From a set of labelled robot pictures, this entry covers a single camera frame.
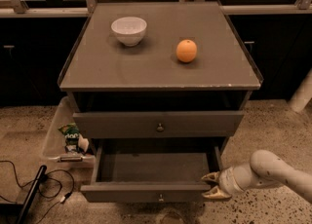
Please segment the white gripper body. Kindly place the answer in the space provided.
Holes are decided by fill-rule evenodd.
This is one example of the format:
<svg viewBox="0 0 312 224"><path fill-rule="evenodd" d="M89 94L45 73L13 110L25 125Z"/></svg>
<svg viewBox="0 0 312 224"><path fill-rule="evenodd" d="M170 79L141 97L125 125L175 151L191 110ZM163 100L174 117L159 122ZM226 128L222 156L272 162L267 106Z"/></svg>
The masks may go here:
<svg viewBox="0 0 312 224"><path fill-rule="evenodd" d="M224 193L230 196L243 193L243 189L235 179L233 167L227 168L219 174L218 186Z"/></svg>

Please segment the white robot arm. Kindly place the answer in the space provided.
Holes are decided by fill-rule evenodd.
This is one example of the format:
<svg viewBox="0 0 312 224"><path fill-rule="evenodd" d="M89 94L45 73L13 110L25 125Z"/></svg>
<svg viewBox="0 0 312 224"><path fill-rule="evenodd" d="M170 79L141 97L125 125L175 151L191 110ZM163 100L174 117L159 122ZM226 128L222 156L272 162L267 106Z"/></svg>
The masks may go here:
<svg viewBox="0 0 312 224"><path fill-rule="evenodd" d="M215 183L212 189L202 194L209 200L230 199L250 189L283 185L312 203L312 175L293 168L267 150L257 150L251 154L247 163L210 172L202 180Z"/></svg>

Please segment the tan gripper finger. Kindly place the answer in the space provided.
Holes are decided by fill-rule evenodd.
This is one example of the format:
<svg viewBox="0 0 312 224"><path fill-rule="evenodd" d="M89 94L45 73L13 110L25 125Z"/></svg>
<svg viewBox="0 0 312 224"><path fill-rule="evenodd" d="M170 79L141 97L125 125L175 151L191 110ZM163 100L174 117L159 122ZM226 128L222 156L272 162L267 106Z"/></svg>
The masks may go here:
<svg viewBox="0 0 312 224"><path fill-rule="evenodd" d="M220 176L220 172L214 171L214 172L210 172L210 173L204 175L201 178L201 180L206 182L206 183L218 183L219 182L219 176Z"/></svg>
<svg viewBox="0 0 312 224"><path fill-rule="evenodd" d="M215 186L209 191L204 192L202 196L205 199L209 200L226 200L231 198L231 196L228 193L222 191L218 186Z"/></svg>

